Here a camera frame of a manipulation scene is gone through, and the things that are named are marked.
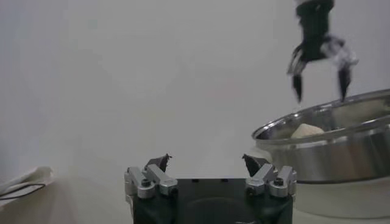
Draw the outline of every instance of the robot end effector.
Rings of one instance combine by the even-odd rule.
[[[352,67],[358,63],[345,41],[329,34],[328,14],[334,0],[296,0],[297,15],[303,30],[303,41],[294,50],[288,74],[298,101],[302,100],[302,72],[306,64],[325,58],[332,59],[338,69],[341,98],[344,100],[351,81]]]

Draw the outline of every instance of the black cord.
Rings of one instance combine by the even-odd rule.
[[[14,197],[2,198],[3,196],[6,196],[6,195],[9,195],[9,194],[15,193],[15,192],[17,192],[17,191],[20,191],[20,190],[23,190],[23,189],[25,189],[25,188],[27,188],[27,187],[32,187],[32,186],[40,186],[40,187],[34,189],[34,190],[31,191],[31,192],[25,193],[25,194],[23,194],[23,195],[18,195],[18,196],[14,196]],[[27,196],[27,195],[29,195],[29,194],[32,194],[32,193],[34,193],[35,191],[44,188],[45,186],[46,186],[45,184],[28,184],[28,185],[25,185],[25,186],[23,186],[23,187],[21,187],[21,188],[19,188],[19,189],[15,189],[15,190],[13,190],[13,191],[11,191],[11,192],[8,192],[8,193],[6,193],[6,194],[0,195],[0,201],[21,198],[21,197]]]

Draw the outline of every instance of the white backdrop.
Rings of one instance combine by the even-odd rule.
[[[123,172],[172,154],[175,177],[242,177],[250,134],[297,106],[292,0],[0,1],[0,181],[56,184],[1,223],[131,223]],[[343,0],[332,30],[361,60],[350,94],[390,88],[390,1]],[[329,63],[303,106],[338,97]]]

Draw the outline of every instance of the metal bowl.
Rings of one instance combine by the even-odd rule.
[[[300,124],[325,133],[291,139]],[[390,89],[346,98],[277,119],[252,137],[276,167],[300,183],[343,183],[390,175]]]

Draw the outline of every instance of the bowl rim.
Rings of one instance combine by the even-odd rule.
[[[260,139],[258,138],[266,130],[280,124],[281,122],[291,118],[302,116],[307,113],[312,113],[314,111],[328,110],[329,108],[337,108],[349,104],[354,104],[366,100],[372,100],[380,98],[383,96],[390,96],[390,89],[383,89],[379,91],[373,91],[368,93],[363,93],[355,96],[350,96],[345,99],[345,101],[335,100],[328,103],[323,103],[313,107],[309,107],[303,110],[300,110],[296,113],[291,113],[289,115],[280,117],[272,122],[268,122],[266,125],[256,129],[252,133],[252,138],[259,144],[263,145],[289,145],[289,144],[323,144],[324,141],[332,140],[332,142],[346,141],[348,136],[360,132],[362,135],[372,135],[377,132],[382,132],[382,130],[390,129],[390,115],[379,117],[373,120],[365,121],[358,125],[353,125],[350,127],[340,128],[337,130],[327,131],[320,135],[311,135],[302,138],[281,138],[281,139]]]

